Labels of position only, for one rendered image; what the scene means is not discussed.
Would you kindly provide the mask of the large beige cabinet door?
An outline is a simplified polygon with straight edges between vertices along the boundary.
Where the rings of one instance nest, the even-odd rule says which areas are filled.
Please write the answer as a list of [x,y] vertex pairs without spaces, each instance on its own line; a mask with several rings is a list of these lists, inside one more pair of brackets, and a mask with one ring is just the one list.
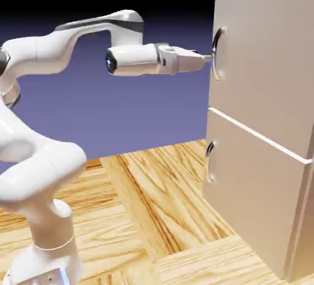
[[215,0],[209,108],[305,159],[314,156],[314,0]]

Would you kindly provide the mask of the small beige cabinet door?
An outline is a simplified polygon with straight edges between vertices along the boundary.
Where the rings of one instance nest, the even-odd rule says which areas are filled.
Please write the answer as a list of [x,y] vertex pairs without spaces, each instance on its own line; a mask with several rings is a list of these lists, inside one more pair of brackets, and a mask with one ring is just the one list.
[[314,158],[305,159],[209,108],[215,141],[204,198],[281,279],[314,273]]

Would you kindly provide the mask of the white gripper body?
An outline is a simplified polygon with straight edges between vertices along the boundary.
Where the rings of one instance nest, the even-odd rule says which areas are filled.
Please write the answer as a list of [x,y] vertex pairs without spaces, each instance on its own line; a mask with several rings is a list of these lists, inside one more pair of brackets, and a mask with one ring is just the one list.
[[192,72],[199,71],[204,67],[204,57],[192,50],[181,47],[173,47],[177,55],[177,71]]

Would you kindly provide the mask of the beige cabinet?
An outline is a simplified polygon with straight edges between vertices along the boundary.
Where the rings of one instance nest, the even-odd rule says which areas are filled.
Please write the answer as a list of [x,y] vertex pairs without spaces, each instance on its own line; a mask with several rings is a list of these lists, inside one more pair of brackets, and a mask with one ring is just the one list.
[[314,274],[314,0],[215,0],[204,198],[281,279]]

